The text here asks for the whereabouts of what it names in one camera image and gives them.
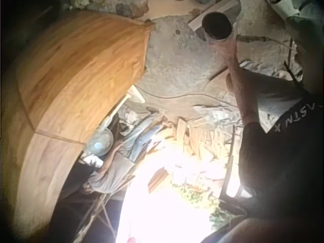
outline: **black cylinder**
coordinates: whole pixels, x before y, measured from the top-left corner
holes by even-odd
[[[212,39],[226,39],[232,33],[231,22],[225,14],[218,12],[206,14],[202,19],[202,27]]]

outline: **hand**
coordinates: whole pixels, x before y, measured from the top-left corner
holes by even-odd
[[[237,45],[235,28],[233,28],[231,35],[226,40],[219,42],[211,41],[209,45],[221,56],[226,64],[236,59]]]
[[[117,150],[119,150],[119,148],[122,146],[124,144],[124,141],[123,140],[117,140],[114,144],[113,144],[113,146],[112,146],[112,149],[113,149],[113,151],[117,151]]]

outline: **black t-shirt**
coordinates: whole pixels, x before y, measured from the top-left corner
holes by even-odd
[[[240,181],[268,215],[322,216],[322,118],[322,102],[307,97],[268,133],[258,123],[245,126]]]

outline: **wood grain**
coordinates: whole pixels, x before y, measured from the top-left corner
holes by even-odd
[[[143,74],[150,29],[77,12],[31,43],[3,77],[1,207],[18,237],[46,229],[85,143]]]
[[[24,53],[17,81],[38,132],[86,143],[113,101],[141,76],[146,28],[114,20],[113,15],[76,13]]]

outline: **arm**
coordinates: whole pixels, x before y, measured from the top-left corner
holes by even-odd
[[[119,150],[119,148],[122,146],[122,144],[123,144],[123,141],[118,140],[118,141],[113,145],[113,147],[112,147],[112,149],[111,149],[109,155],[108,155],[107,158],[104,160],[102,167],[101,167],[100,170],[98,171],[98,174],[99,174],[99,175],[103,175],[103,174],[105,174],[105,173],[108,171],[108,169],[109,169],[109,167],[110,167],[110,165],[111,165],[111,163],[112,163],[112,161],[113,161],[113,158],[114,158],[116,152]]]
[[[227,64],[231,80],[227,86],[234,92],[244,126],[251,122],[259,123],[258,100],[250,82],[247,82],[243,69],[239,66],[236,52],[236,35],[233,32],[223,42],[214,43],[217,53]]]
[[[258,100],[252,87],[244,79],[244,72],[239,66],[237,57],[227,59],[228,70],[231,75],[233,92],[245,125],[251,122],[259,123]]]

